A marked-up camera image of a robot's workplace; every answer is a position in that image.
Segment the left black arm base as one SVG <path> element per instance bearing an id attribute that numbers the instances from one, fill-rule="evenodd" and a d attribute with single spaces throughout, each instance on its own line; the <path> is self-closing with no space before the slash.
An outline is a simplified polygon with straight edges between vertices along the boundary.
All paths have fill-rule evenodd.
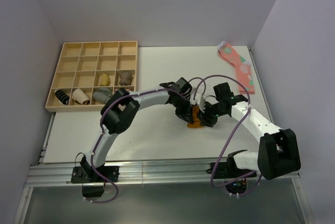
<path id="1" fill-rule="evenodd" d="M 80 162 L 72 171 L 71 184 L 82 184 L 82 195 L 85 198 L 99 198 L 105 191 L 107 179 L 113 183 L 118 181 L 118 166 L 100 166 L 96 170 L 103 176 L 99 176 L 87 161 Z"/>

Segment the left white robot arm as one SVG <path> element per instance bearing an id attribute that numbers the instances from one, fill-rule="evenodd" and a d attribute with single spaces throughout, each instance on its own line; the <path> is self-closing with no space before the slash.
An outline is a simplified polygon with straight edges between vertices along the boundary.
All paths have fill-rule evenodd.
<path id="1" fill-rule="evenodd" d="M 188 110 L 191 90 L 190 83 L 180 78 L 177 82 L 162 83 L 145 91 L 128 92 L 124 88 L 116 91 L 100 111 L 99 137 L 80 162 L 83 176 L 90 182 L 101 178 L 108 151 L 116 138 L 130 127 L 138 111 L 165 104 Z"/>

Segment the mustard yellow striped sock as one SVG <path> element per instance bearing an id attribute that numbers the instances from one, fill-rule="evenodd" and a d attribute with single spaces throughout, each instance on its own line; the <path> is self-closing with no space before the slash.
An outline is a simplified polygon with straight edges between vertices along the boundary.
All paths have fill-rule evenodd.
<path id="1" fill-rule="evenodd" d="M 200 119 L 197 117 L 199 112 L 198 106 L 192 106 L 192 121 L 187 124 L 188 128 L 196 129 L 196 128 L 203 128 Z"/>

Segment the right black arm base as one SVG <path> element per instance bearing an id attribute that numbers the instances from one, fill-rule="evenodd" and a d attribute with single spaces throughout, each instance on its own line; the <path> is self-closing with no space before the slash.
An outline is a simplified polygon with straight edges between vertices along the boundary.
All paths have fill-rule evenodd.
<path id="1" fill-rule="evenodd" d="M 247 178 L 256 177 L 256 172 L 248 169 L 239 169 L 236 167 L 233 158 L 227 158 L 224 162 L 219 162 L 214 171 L 215 162 L 210 163 L 206 170 L 207 174 L 214 175 L 214 179 L 227 179 L 224 181 L 226 192 L 232 196 L 245 194 L 248 189 Z"/>

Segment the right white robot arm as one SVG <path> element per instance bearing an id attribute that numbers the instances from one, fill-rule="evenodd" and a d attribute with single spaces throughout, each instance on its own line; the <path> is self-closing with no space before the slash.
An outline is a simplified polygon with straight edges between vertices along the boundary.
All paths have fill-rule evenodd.
<path id="1" fill-rule="evenodd" d="M 299 171 L 301 161 L 295 133 L 268 121 L 242 94 L 235 95 L 228 83 L 214 87 L 216 103 L 211 104 L 201 94 L 196 96 L 199 106 L 197 118 L 201 125 L 213 127 L 218 117 L 228 115 L 243 125 L 258 142 L 258 150 L 239 150 L 228 154 L 226 161 L 212 164 L 209 172 L 214 178 L 236 178 L 261 173 L 265 179 Z"/>

